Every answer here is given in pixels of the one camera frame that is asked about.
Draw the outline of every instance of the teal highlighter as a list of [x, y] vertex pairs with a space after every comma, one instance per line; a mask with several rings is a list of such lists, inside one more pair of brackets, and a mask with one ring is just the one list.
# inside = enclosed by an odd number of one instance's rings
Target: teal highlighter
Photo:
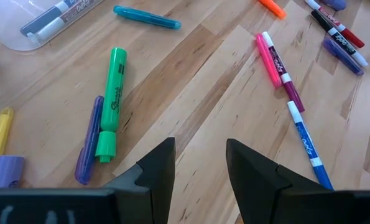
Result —
[[126, 19], [145, 22], [148, 24], [162, 26], [169, 29], [180, 29], [182, 26], [182, 24], [179, 21], [151, 14], [149, 12], [132, 9], [129, 7], [115, 6], [113, 12], [116, 13], [117, 15], [123, 16]]

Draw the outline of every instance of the green highlighter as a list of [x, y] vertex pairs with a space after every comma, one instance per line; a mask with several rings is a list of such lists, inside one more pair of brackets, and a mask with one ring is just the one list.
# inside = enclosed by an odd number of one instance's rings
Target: green highlighter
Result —
[[116, 157], [116, 131], [118, 129], [126, 61], [127, 52], [124, 49], [116, 47], [111, 50], [100, 122], [102, 132], [99, 134], [95, 154], [102, 163], [110, 162], [112, 158]]

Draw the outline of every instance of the wooden table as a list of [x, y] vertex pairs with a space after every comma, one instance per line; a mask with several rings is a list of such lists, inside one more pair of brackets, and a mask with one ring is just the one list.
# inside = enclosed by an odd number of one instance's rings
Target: wooden table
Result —
[[[115, 4], [182, 22], [168, 30], [127, 21]], [[26, 157], [24, 187], [83, 187], [73, 176], [110, 50], [128, 52], [118, 154], [97, 164], [90, 187], [121, 174], [168, 136], [177, 165], [169, 223], [233, 223], [239, 215], [225, 160], [236, 138], [316, 180], [254, 43], [268, 30], [300, 93], [304, 120], [335, 189], [370, 189], [370, 66], [353, 75], [321, 47], [325, 32], [302, 0], [278, 0], [277, 20], [256, 0], [105, 0], [47, 45], [15, 52], [0, 44], [0, 110], [15, 109], [7, 154]], [[338, 19], [366, 46], [370, 1], [348, 1]]]

